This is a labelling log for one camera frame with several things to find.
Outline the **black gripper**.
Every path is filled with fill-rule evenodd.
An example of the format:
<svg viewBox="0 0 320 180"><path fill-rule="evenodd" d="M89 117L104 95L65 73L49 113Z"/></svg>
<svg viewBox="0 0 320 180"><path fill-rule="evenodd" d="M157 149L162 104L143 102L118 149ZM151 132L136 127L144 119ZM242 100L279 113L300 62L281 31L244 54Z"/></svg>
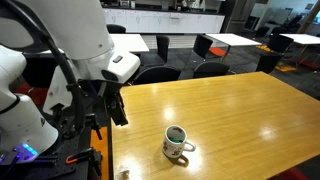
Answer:
<svg viewBox="0 0 320 180"><path fill-rule="evenodd" d="M122 96L119 92L109 96L108 112L116 126L124 126L128 124Z"/></svg>

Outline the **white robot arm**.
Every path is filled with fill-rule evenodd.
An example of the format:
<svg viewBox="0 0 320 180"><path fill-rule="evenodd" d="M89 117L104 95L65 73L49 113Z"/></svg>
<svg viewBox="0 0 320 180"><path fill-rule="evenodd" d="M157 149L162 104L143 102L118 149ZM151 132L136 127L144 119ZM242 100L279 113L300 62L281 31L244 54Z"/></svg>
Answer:
<svg viewBox="0 0 320 180"><path fill-rule="evenodd" d="M76 105L76 126L85 120L82 81L104 81L121 87L139 68L138 56L115 46L99 0L0 0L1 82L18 75L25 53L49 50L58 64L44 104Z"/></svg>

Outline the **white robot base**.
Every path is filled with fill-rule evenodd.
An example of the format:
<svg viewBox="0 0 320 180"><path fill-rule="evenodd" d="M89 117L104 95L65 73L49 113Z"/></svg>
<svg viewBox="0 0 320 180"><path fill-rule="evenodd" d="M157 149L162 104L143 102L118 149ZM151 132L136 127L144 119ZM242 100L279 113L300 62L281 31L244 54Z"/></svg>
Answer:
<svg viewBox="0 0 320 180"><path fill-rule="evenodd" d="M58 139L32 99L9 88L25 67L21 52L0 46L1 166L32 162Z"/></svg>

